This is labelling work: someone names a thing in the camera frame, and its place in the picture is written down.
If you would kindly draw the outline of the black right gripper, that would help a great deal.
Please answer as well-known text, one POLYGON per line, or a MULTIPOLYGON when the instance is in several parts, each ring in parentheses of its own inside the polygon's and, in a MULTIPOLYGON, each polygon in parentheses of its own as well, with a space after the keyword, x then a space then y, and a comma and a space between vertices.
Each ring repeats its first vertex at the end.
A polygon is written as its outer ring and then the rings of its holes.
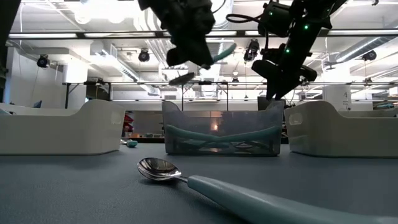
POLYGON ((312 82, 317 72, 305 65, 300 65, 300 57, 293 51, 280 44, 279 47, 261 50, 262 59, 255 60, 251 69, 267 80, 268 100, 279 100, 301 82, 312 82))

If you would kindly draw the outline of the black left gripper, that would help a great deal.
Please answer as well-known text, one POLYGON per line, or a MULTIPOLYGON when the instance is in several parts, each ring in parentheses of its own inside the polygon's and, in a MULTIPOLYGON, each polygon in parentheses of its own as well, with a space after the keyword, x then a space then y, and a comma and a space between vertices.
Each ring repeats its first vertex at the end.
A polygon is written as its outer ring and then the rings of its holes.
MULTIPOLYGON (((150 8, 160 21, 160 28, 173 39, 204 37, 215 24, 209 0, 138 0, 138 5, 142 11, 150 8)), ((187 58, 178 47, 170 49, 166 55, 168 66, 181 65, 187 59, 205 70, 214 64, 205 39, 190 41, 186 53, 187 58)))

